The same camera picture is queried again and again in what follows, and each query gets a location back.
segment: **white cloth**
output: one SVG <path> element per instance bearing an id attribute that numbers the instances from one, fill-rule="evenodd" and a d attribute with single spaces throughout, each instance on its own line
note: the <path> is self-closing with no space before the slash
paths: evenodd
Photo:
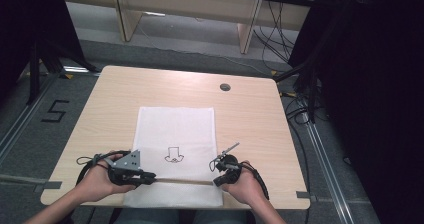
<path id="1" fill-rule="evenodd" d="M 210 181 L 209 162 L 217 155 L 213 108 L 141 107 L 133 150 L 140 166 L 156 178 Z M 125 194 L 130 207 L 216 207 L 222 191 L 216 186 L 153 183 Z"/>

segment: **person's left hand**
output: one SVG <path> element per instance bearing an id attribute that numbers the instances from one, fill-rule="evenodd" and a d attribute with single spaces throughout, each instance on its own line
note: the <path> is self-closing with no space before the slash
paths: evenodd
<path id="1" fill-rule="evenodd" d="M 111 160 L 119 159 L 122 154 L 112 155 Z M 107 169 L 108 164 L 106 161 L 101 160 L 98 162 Z M 109 180 L 107 170 L 101 166 L 93 166 L 88 170 L 82 181 L 74 188 L 75 194 L 81 203 L 96 202 L 109 195 L 116 193 L 125 193 L 135 189 L 134 185 L 118 186 Z"/>

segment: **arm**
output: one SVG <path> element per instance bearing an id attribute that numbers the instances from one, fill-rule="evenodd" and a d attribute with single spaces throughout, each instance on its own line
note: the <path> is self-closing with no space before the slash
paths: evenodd
<path id="1" fill-rule="evenodd" d="M 224 184 L 221 188 L 240 203 L 249 205 L 264 223 L 286 223 L 271 202 L 265 198 L 253 174 L 245 168 L 242 169 L 240 178 L 235 184 Z"/>
<path id="2" fill-rule="evenodd" d="M 110 158 L 119 157 L 120 155 L 114 155 Z M 105 161 L 100 161 L 99 164 L 107 167 Z M 76 187 L 25 223 L 57 223 L 84 202 L 96 202 L 111 194 L 125 193 L 134 189 L 133 185 L 117 186 L 111 183 L 107 170 L 94 166 Z"/>

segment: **wooden tabletop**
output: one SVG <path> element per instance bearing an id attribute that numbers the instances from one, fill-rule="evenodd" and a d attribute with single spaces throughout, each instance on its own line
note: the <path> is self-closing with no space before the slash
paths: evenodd
<path id="1" fill-rule="evenodd" d="M 231 89 L 223 91 L 221 84 Z M 309 199 L 296 196 L 306 187 L 273 80 L 118 66 L 103 69 L 50 178 L 61 188 L 44 190 L 41 202 L 51 204 L 75 186 L 78 157 L 130 150 L 141 106 L 213 107 L 218 152 L 240 142 L 231 154 L 259 171 L 276 209 L 309 207 Z M 87 204 L 122 206 L 123 197 Z M 223 208 L 248 206 L 224 193 Z"/>

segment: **hand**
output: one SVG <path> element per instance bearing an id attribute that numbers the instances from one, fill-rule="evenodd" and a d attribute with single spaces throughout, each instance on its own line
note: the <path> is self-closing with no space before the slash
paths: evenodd
<path id="1" fill-rule="evenodd" d="M 122 154 L 112 155 L 111 160 L 119 159 Z M 106 161 L 101 160 L 98 162 L 107 169 L 108 164 Z M 81 203 L 96 202 L 109 195 L 116 193 L 125 193 L 135 189 L 134 185 L 118 186 L 109 180 L 107 170 L 101 166 L 93 166 L 88 170 L 84 179 L 72 190 L 77 195 Z"/>
<path id="2" fill-rule="evenodd" d="M 240 177 L 236 183 L 223 184 L 221 188 L 229 192 L 240 203 L 250 206 L 258 200 L 266 199 L 261 185 L 246 168 L 242 168 Z"/>

